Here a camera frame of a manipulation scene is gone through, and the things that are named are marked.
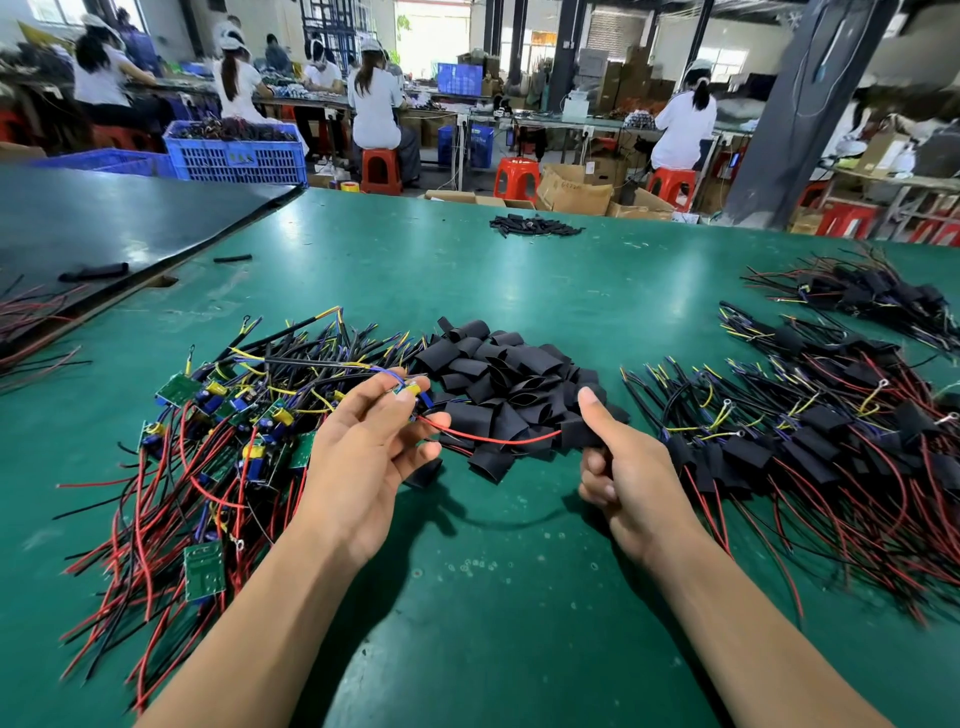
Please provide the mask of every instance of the white shirt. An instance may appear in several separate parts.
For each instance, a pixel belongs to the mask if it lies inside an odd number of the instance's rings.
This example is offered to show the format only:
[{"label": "white shirt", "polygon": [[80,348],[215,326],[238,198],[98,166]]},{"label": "white shirt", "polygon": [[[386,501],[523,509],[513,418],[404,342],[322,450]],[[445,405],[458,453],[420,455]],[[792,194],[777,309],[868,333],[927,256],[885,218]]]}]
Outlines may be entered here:
[{"label": "white shirt", "polygon": [[375,68],[370,90],[361,94],[351,83],[347,98],[357,111],[353,119],[353,141],[358,147],[396,149],[400,145],[400,127],[394,122],[394,107],[403,102],[403,94],[393,75]]},{"label": "white shirt", "polygon": [[712,96],[706,109],[693,106],[693,91],[674,96],[659,114],[657,128],[666,129],[650,155],[654,169],[693,169],[700,160],[700,140],[709,139],[717,120],[717,103]]},{"label": "white shirt", "polygon": [[131,62],[122,51],[104,43],[108,65],[101,66],[93,73],[81,68],[77,59],[73,60],[73,97],[85,104],[111,104],[128,107],[130,100],[124,95],[123,84],[126,81],[120,63]]},{"label": "white shirt", "polygon": [[237,61],[237,95],[230,101],[224,90],[223,67],[223,61],[213,64],[213,81],[217,86],[217,95],[220,96],[220,105],[224,109],[223,115],[235,116],[254,124],[269,123],[253,106],[253,92],[263,81],[260,72],[249,63]]},{"label": "white shirt", "polygon": [[303,78],[313,85],[321,85],[324,88],[333,87],[334,81],[341,81],[340,68],[336,63],[327,62],[324,70],[320,70],[313,63],[308,63],[303,67]]}]

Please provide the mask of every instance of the wire bundle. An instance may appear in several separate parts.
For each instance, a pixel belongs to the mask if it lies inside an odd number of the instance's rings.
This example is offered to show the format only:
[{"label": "wire bundle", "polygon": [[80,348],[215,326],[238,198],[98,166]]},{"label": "wire bundle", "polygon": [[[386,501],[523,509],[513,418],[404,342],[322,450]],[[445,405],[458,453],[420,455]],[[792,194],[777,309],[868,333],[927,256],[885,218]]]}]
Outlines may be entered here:
[{"label": "wire bundle", "polygon": [[23,362],[53,336],[44,336],[27,346],[18,346],[17,338],[44,324],[72,321],[62,315],[63,310],[74,294],[86,288],[85,285],[79,285],[59,293],[44,293],[44,286],[36,285],[14,294],[23,278],[22,275],[18,276],[0,293],[0,394],[19,389],[60,367],[90,363],[75,359],[80,347],[66,354]]},{"label": "wire bundle", "polygon": [[960,328],[937,288],[903,280],[880,249],[865,248],[850,255],[852,260],[801,258],[802,267],[782,273],[758,273],[750,268],[751,275],[744,280],[779,291],[771,297],[775,301],[841,311],[875,321],[941,352],[960,351]]},{"label": "wire bundle", "polygon": [[[327,316],[327,326],[308,332]],[[146,650],[128,678],[138,711],[296,513],[317,426],[353,386],[423,348],[406,333],[380,340],[375,325],[349,328],[340,308],[244,344],[260,323],[244,319],[223,351],[196,369],[191,347],[183,373],[157,392],[159,415],[144,425],[137,447],[118,443],[133,459],[120,466],[127,475],[58,486],[119,488],[56,517],[116,509],[109,537],[68,557],[67,573],[99,566],[110,583],[96,612],[62,636],[83,641],[63,675],[86,660],[89,678],[105,654],[148,627]]]},{"label": "wire bundle", "polygon": [[[669,358],[646,377],[621,370],[717,542],[730,553],[728,499],[780,565],[800,616],[772,541],[838,563],[848,583],[888,592],[919,622],[960,605],[960,397],[936,398],[899,347],[848,329],[790,316],[774,328],[729,303],[720,318],[766,361],[728,360],[733,376],[688,374]],[[753,496],[769,497],[772,522],[744,503]]]}]

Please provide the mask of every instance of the finger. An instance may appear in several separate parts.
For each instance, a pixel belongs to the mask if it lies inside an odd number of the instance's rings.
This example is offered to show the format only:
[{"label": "finger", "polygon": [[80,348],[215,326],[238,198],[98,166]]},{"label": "finger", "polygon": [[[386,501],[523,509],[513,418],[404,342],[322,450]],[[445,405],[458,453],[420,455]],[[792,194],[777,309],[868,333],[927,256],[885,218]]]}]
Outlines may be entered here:
[{"label": "finger", "polygon": [[607,455],[598,448],[584,448],[584,455],[580,459],[580,472],[587,471],[594,475],[602,475],[607,469]]},{"label": "finger", "polygon": [[369,412],[358,425],[373,445],[388,445],[409,424],[417,400],[409,389],[400,390],[398,395],[384,395],[383,399],[384,403],[376,408],[376,412]]},{"label": "finger", "polygon": [[[445,412],[434,412],[432,415],[427,415],[426,419],[441,427],[450,427],[450,416]],[[431,427],[430,423],[423,420],[410,423],[400,431],[390,444],[390,457],[396,457],[402,450],[412,448],[420,440],[426,440],[438,432],[439,430],[436,427]]]},{"label": "finger", "polygon": [[400,475],[402,483],[417,468],[422,468],[431,460],[437,458],[443,448],[440,443],[423,443],[415,448],[407,448],[394,458],[394,467]]},{"label": "finger", "polygon": [[347,427],[356,425],[363,420],[367,410],[395,386],[395,378],[379,372],[347,392],[326,420]]},{"label": "finger", "polygon": [[629,449],[629,436],[635,430],[615,420],[592,389],[583,387],[577,395],[577,401],[580,404],[580,416],[584,418],[587,427],[607,444],[614,457],[618,450],[624,452]]},{"label": "finger", "polygon": [[607,503],[617,503],[616,489],[613,481],[606,475],[594,475],[593,473],[583,473],[581,483],[587,488],[593,497],[604,500]]}]

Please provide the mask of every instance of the red wire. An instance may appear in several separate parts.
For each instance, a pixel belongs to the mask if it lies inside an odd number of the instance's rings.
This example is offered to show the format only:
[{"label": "red wire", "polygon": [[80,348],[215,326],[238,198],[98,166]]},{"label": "red wire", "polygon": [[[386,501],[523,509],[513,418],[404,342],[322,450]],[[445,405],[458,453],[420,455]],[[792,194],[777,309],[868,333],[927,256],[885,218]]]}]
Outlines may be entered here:
[{"label": "red wire", "polygon": [[459,432],[455,429],[450,429],[449,427],[444,427],[443,425],[437,425],[437,423],[432,420],[428,420],[422,415],[417,415],[418,420],[426,422],[428,425],[434,429],[438,429],[440,432],[446,432],[448,435],[455,435],[456,437],[463,437],[467,440],[476,440],[481,443],[494,443],[495,445],[533,445],[534,443],[542,442],[543,440],[549,440],[551,437],[556,437],[557,435],[562,434],[560,430],[556,432],[551,432],[547,435],[541,435],[540,437],[533,437],[529,440],[496,440],[493,437],[480,437],[480,435],[471,435],[467,432]]}]

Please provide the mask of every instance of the right hand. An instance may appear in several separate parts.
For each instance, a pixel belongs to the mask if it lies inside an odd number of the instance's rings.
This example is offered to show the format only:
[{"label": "right hand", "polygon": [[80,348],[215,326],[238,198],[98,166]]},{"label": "right hand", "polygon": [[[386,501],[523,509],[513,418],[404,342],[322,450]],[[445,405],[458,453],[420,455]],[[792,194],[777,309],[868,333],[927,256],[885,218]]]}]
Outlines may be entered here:
[{"label": "right hand", "polygon": [[579,494],[603,511],[624,552],[652,569],[678,538],[702,538],[666,447],[615,420],[587,387],[578,399],[584,422],[607,445],[584,448]]}]

